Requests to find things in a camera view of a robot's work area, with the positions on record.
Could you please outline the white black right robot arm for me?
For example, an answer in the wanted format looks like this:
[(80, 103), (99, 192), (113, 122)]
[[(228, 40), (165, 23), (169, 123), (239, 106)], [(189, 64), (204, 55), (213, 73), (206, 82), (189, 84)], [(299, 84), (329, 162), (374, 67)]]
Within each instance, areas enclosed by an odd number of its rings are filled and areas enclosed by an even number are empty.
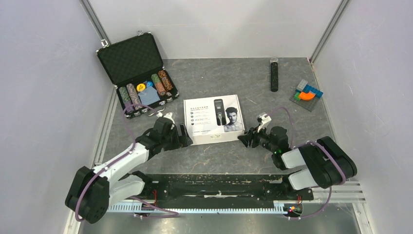
[(247, 148), (261, 146), (270, 151), (274, 165), (280, 170), (304, 167), (283, 179), (281, 192), (288, 199), (294, 199), (302, 189), (327, 189), (357, 175), (355, 163), (329, 136), (291, 148), (287, 130), (276, 126), (269, 133), (251, 128), (238, 139)]

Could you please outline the black poker chip case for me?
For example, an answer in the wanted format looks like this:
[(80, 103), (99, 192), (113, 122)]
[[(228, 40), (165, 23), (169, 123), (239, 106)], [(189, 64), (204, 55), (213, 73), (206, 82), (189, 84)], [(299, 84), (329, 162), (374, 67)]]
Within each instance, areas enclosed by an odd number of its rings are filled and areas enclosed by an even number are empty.
[(102, 40), (96, 55), (106, 71), (126, 118), (152, 114), (180, 95), (151, 32), (113, 44)]

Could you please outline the aluminium frame rail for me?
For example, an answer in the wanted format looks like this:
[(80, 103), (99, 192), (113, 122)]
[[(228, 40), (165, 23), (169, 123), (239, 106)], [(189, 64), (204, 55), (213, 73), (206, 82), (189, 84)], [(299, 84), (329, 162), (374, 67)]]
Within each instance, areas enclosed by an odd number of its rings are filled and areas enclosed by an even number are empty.
[(236, 182), (239, 193), (229, 190), (225, 195), (217, 190), (215, 195), (184, 194), (183, 188), (173, 186), (172, 183), (155, 183), (154, 191), (148, 203), (157, 204), (158, 209), (150, 208), (136, 199), (126, 199), (111, 205), (107, 211), (127, 214), (154, 214), (176, 212), (179, 214), (274, 214), (282, 215), (289, 220), (293, 218), (303, 220), (319, 216), (313, 212), (299, 216), (298, 210), (305, 204), (320, 205), (326, 210), (329, 205), (342, 207), (351, 204), (357, 220), (357, 225), (363, 234), (372, 234), (373, 228), (368, 220), (365, 207), (366, 200), (361, 186), (357, 181), (347, 181), (331, 189), (306, 188), (294, 195), (282, 195), (281, 183), (260, 181), (258, 185), (252, 182)]

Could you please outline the black glitter tube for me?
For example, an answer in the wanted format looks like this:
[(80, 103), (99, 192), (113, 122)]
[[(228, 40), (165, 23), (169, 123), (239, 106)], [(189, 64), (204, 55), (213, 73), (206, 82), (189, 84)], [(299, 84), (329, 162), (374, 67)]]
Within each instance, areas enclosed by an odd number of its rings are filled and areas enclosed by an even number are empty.
[(270, 91), (277, 92), (279, 89), (279, 74), (278, 74), (279, 58), (273, 57), (270, 59)]

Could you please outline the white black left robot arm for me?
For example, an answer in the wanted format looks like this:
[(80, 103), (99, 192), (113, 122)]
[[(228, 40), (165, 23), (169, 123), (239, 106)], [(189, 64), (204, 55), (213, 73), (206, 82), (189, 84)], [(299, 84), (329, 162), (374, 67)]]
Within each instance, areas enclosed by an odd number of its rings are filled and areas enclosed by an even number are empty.
[(133, 139), (132, 144), (109, 161), (79, 168), (65, 199), (76, 221), (91, 224), (99, 221), (108, 208), (126, 198), (148, 198), (153, 185), (144, 174), (129, 172), (162, 151), (185, 148), (193, 144), (184, 124), (176, 125), (172, 117), (159, 117), (152, 128)]

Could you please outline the colourful building block set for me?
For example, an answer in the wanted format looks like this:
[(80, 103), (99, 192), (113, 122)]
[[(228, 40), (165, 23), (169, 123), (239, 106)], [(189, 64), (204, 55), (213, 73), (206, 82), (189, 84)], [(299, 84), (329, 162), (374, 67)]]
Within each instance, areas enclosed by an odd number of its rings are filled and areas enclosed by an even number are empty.
[(312, 112), (322, 96), (323, 92), (321, 90), (309, 85), (308, 81), (302, 79), (289, 100)]

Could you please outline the white clipper kit box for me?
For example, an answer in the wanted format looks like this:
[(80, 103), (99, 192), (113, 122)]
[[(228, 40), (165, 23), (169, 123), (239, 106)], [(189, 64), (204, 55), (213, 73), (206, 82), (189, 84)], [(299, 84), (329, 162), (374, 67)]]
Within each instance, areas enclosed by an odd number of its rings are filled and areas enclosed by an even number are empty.
[(184, 116), (193, 145), (236, 141), (245, 131), (237, 95), (185, 99)]

